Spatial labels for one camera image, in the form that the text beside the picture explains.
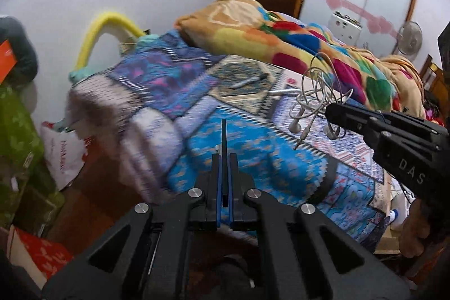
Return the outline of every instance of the blanket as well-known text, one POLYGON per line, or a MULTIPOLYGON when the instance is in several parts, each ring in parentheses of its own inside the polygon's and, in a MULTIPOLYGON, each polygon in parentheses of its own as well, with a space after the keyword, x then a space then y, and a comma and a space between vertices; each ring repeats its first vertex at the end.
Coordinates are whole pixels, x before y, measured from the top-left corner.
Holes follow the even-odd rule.
MULTIPOLYGON (((190 48, 174 30, 139 42, 117 66, 73 86, 67 118, 120 161, 121 181, 151 203, 192 188, 211 169, 226 119, 228 152, 238 155, 239 170, 257 188, 287 205, 316 205, 372 251, 388 223, 389 184, 363 138, 347 132, 330 141, 323 117, 293 150, 293 97, 268 91, 298 86, 301 78, 260 61, 190 48), (267 78, 232 88, 261 73, 267 78)), ((226 223, 225 208, 222 215, 226 223)))
MULTIPOLYGON (((406 58, 376 58, 370 51, 340 45, 316 24, 302 27, 266 11, 254 0, 217 0, 179 18, 175 27, 193 45, 212 54, 236 54, 304 74, 318 52, 332 61, 343 93, 371 110, 407 111, 425 118, 423 85, 406 58)), ((324 58, 314 59, 333 78, 324 58)))

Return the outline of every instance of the heart on blanket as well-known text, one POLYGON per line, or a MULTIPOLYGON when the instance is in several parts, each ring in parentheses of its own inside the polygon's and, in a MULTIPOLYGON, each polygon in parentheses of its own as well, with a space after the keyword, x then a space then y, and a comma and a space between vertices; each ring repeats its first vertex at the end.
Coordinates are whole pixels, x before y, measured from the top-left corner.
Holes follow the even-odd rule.
POLYGON ((367 98, 375 110, 391 109, 391 84, 387 80, 366 79, 367 98))

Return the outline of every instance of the gray pen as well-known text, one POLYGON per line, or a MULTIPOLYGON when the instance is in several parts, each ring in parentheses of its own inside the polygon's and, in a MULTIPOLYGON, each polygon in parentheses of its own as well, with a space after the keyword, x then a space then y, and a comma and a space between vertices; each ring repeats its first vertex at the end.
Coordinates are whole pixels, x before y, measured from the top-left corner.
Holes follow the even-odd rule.
POLYGON ((262 74, 258 75, 257 77, 248 78, 248 79, 243 80, 242 82, 238 82, 236 84, 233 84, 231 87, 233 89, 238 89, 240 87, 246 86, 247 84, 255 83, 255 82, 258 82, 260 80, 264 80, 264 79, 267 78, 267 76, 268 76, 267 73, 262 73, 262 74))

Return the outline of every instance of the earbud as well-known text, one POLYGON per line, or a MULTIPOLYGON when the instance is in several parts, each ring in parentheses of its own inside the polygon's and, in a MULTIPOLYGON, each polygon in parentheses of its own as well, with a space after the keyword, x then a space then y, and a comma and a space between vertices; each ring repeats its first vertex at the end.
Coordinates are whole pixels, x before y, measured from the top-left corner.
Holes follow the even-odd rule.
POLYGON ((338 126, 336 131, 333 131, 330 123, 328 122, 328 125, 325 125, 323 127, 323 132, 330 140, 337 140, 339 138, 339 133, 341 132, 341 128, 338 126))
POLYGON ((302 108, 297 113, 297 117, 292 120, 292 122, 289 124, 289 131, 292 132, 292 134, 298 134, 302 131, 302 126, 300 125, 300 118, 303 116, 303 113, 305 112, 305 109, 302 108))

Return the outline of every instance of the yellow foam tube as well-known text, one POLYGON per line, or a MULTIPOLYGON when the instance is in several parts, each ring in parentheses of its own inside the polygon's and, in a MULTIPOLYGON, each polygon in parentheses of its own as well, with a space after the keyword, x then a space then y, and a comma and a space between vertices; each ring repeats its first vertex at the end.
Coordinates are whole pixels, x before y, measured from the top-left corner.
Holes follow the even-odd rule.
POLYGON ((78 54, 78 59, 76 61, 75 70, 80 70, 87 66, 89 61, 89 55, 91 54, 92 48, 94 47, 95 38, 98 33, 104 27, 104 25, 112 23, 123 27, 126 31, 131 33, 133 36, 140 37, 144 36, 145 33, 139 29, 132 21, 117 12, 105 12, 98 16, 94 22, 91 23, 89 31, 87 32, 85 39, 83 41, 82 49, 78 54))

